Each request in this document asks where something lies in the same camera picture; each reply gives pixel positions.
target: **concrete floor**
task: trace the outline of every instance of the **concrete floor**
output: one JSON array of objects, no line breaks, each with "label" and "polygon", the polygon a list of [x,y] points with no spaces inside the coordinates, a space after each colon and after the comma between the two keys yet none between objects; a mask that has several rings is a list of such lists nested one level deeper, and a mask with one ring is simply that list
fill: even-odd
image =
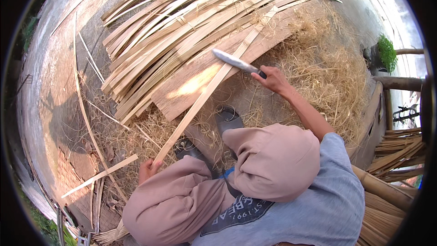
[{"label": "concrete floor", "polygon": [[[119,0],[84,0],[54,35],[49,36],[57,23],[79,1],[47,0],[42,8],[41,19],[22,72],[22,76],[32,74],[34,83],[26,85],[20,92],[18,122],[20,135],[28,142],[31,159],[44,188],[60,204],[67,203],[84,229],[90,230],[89,220],[84,213],[68,197],[60,198],[65,192],[61,189],[60,179],[56,174],[57,150],[60,147],[69,156],[81,178],[86,180],[93,175],[94,169],[89,164],[86,153],[78,146],[72,145],[77,139],[71,139],[72,135],[76,135],[76,130],[84,127],[83,121],[74,119],[74,116],[79,116],[77,112],[80,112],[73,72],[74,18],[77,12],[77,31],[81,32],[88,48],[93,50],[97,66],[102,68],[109,63],[106,51],[102,47],[102,40],[109,32],[102,26],[100,16]],[[343,0],[343,4],[335,3],[335,8],[345,22],[355,29],[351,34],[356,35],[364,46],[373,45],[379,33],[384,31],[383,20],[372,0]],[[81,70],[86,65],[87,54],[79,40],[77,51],[78,67]],[[93,74],[88,67],[85,71],[85,82],[89,88],[84,91],[89,96],[101,94],[98,90],[100,82]],[[282,117],[274,114],[276,109],[281,107],[281,103],[279,97],[273,96],[272,102],[269,103],[270,111],[273,112],[270,117],[274,117],[272,120]],[[83,201],[89,203],[89,196],[84,196]],[[114,224],[116,227],[117,222],[110,223],[105,228],[115,228]]]}]

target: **knife blade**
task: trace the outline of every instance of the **knife blade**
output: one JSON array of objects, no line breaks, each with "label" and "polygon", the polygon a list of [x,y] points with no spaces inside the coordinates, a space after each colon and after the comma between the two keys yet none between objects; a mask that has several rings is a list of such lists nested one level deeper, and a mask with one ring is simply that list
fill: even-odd
[{"label": "knife blade", "polygon": [[219,49],[212,49],[212,53],[214,54],[215,57],[217,57],[218,59],[222,60],[225,63],[228,63],[231,66],[240,68],[248,73],[254,72],[264,79],[267,78],[267,75],[264,72],[262,72],[262,70],[255,68],[251,64],[248,64],[248,63],[240,60],[239,58],[237,58],[233,55],[230,55],[230,54],[228,54],[224,51],[221,51]]}]

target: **hand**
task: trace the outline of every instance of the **hand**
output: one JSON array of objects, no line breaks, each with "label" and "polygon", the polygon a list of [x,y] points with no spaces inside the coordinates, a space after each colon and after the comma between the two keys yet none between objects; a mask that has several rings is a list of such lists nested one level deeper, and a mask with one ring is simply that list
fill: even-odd
[{"label": "hand", "polygon": [[152,162],[153,162],[153,159],[148,159],[148,160],[144,161],[139,166],[138,185],[141,185],[148,178],[150,178],[151,176],[155,175],[158,172],[158,169],[163,164],[162,161],[159,161],[159,162],[156,163],[156,165],[154,167],[150,168],[152,166]]},{"label": "hand", "polygon": [[256,73],[251,73],[252,77],[261,83],[265,88],[276,92],[277,94],[283,96],[286,94],[290,88],[293,88],[285,78],[284,74],[274,67],[266,67],[264,65],[260,68],[266,75],[267,79],[263,79]]}]

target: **knife handle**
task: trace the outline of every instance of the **knife handle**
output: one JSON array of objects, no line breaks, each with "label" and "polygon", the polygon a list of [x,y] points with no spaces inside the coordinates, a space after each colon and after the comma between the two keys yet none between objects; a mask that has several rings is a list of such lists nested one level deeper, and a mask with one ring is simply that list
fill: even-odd
[{"label": "knife handle", "polygon": [[263,79],[267,79],[267,75],[262,70],[258,71],[258,75],[261,76]]}]

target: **bamboo fiber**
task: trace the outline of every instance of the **bamboo fiber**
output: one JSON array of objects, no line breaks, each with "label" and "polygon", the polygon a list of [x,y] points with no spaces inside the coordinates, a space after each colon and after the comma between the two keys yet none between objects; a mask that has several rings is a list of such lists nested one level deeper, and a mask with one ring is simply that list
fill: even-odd
[{"label": "bamboo fiber", "polygon": [[113,63],[102,90],[119,103],[115,117],[125,124],[139,116],[160,84],[202,49],[236,29],[255,25],[252,13],[263,15],[272,5],[281,12],[305,1],[120,1],[102,16],[106,25],[134,9],[141,10],[103,41]]}]

